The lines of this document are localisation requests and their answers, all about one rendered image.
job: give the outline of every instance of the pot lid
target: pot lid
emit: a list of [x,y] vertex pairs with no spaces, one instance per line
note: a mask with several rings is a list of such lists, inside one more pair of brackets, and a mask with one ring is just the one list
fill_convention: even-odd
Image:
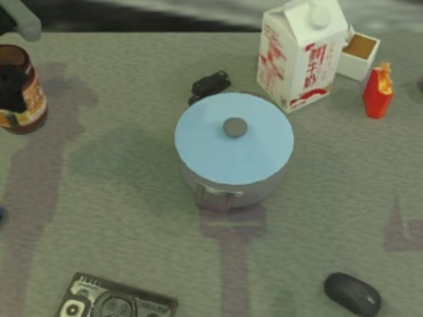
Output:
[[218,184],[265,180],[287,163],[293,131],[267,100],[238,92],[207,97],[180,117],[174,134],[179,157],[198,176]]

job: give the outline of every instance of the banknote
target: banknote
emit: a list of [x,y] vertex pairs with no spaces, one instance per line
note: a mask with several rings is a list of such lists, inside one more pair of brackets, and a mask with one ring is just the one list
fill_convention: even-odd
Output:
[[174,298],[76,273],[55,317],[173,317],[177,307]]

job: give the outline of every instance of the milk carton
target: milk carton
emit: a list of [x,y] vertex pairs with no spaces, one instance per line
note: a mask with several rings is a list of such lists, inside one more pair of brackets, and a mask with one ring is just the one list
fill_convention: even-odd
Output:
[[347,30],[338,0],[291,0],[265,12],[258,84],[286,113],[327,96]]

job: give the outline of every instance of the cooking pot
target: cooking pot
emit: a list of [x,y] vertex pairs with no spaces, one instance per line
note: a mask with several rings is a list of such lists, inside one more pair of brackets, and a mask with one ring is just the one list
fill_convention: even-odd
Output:
[[293,131],[267,100],[227,92],[189,107],[174,142],[197,205],[226,211],[258,203],[278,187],[293,151]]

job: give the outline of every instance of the jar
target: jar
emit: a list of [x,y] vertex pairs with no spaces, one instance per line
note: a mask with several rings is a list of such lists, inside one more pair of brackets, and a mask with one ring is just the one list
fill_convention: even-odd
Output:
[[258,203],[278,188],[294,138],[275,105],[227,92],[189,107],[176,125],[174,142],[197,205],[227,211]]
[[3,99],[0,104],[0,126],[16,134],[26,134],[43,126],[48,116],[46,95],[31,64],[28,53],[14,45],[0,45],[0,65],[20,67],[26,81],[20,87],[22,101],[26,111],[5,110],[10,99]]

